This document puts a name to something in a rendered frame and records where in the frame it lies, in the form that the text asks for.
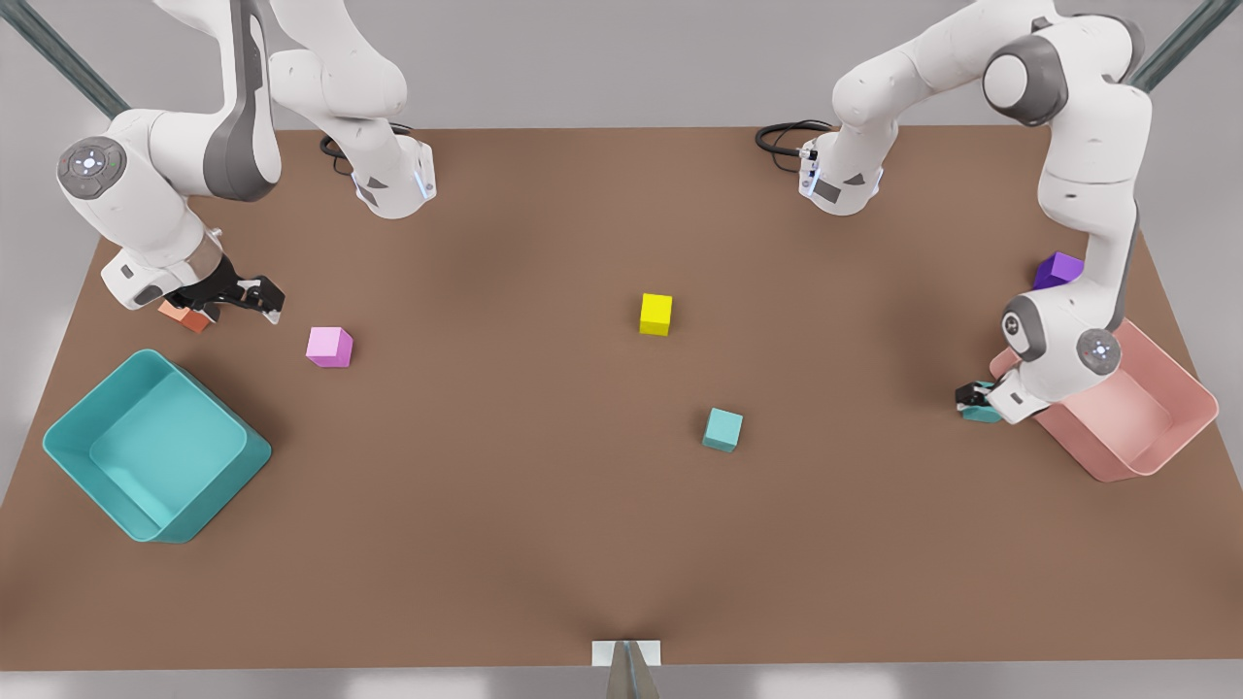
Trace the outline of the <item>purple cube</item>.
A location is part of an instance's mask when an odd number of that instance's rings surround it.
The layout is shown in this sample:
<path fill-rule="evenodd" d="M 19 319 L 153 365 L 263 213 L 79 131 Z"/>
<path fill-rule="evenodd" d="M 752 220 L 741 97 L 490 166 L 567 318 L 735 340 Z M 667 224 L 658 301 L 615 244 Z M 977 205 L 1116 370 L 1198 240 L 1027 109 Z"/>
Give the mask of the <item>purple cube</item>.
<path fill-rule="evenodd" d="M 1044 257 L 1037 266 L 1030 289 L 1045 290 L 1062 284 L 1073 284 L 1083 271 L 1084 262 L 1080 257 L 1062 251 L 1052 252 L 1052 256 Z"/>

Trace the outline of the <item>teal plastic bin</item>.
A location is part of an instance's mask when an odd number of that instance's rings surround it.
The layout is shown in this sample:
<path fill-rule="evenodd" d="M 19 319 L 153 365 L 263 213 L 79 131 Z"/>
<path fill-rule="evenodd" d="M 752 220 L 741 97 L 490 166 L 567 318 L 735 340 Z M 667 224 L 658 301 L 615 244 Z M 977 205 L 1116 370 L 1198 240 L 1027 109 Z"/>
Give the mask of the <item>teal plastic bin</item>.
<path fill-rule="evenodd" d="M 138 350 L 53 422 L 44 449 L 137 544 L 186 544 L 272 455 L 191 373 Z"/>

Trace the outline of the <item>silver frame post with foot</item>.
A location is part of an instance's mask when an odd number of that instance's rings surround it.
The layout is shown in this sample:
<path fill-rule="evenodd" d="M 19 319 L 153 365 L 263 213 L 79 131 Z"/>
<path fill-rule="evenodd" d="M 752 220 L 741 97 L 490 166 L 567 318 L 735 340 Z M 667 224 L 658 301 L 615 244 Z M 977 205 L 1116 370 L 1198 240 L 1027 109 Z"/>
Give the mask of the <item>silver frame post with foot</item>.
<path fill-rule="evenodd" d="M 659 641 L 593 641 L 590 665 L 609 667 L 605 699 L 660 699 L 650 673 L 661 665 Z"/>

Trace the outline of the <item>pink plastic bin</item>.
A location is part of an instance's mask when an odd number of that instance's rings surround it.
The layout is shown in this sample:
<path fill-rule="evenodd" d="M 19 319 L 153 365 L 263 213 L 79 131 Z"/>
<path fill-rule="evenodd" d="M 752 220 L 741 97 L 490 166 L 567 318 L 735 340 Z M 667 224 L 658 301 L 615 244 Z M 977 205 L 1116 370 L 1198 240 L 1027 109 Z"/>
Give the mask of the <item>pink plastic bin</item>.
<path fill-rule="evenodd" d="M 1101 483 L 1154 475 L 1218 415 L 1212 393 L 1135 323 L 1115 336 L 1114 376 L 1033 418 Z"/>

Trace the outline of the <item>pink cube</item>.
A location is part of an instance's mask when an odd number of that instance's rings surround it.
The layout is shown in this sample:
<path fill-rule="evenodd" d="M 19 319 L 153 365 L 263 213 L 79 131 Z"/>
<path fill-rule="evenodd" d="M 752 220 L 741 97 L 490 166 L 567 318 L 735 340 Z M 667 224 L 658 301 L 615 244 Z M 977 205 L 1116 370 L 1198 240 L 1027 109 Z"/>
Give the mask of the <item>pink cube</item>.
<path fill-rule="evenodd" d="M 312 327 L 306 346 L 306 358 L 322 368 L 351 367 L 353 336 L 342 327 Z"/>

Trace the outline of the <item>orange cube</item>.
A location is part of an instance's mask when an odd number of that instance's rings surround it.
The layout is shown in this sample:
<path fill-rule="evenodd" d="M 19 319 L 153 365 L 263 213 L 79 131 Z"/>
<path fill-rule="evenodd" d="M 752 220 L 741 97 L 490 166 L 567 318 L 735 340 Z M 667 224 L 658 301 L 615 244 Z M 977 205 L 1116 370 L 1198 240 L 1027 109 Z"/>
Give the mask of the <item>orange cube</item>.
<path fill-rule="evenodd" d="M 200 311 L 191 310 L 190 307 L 177 307 L 167 300 L 160 303 L 159 312 L 196 335 L 200 335 L 210 323 L 214 323 L 213 318 L 209 318 L 206 313 L 200 313 Z"/>

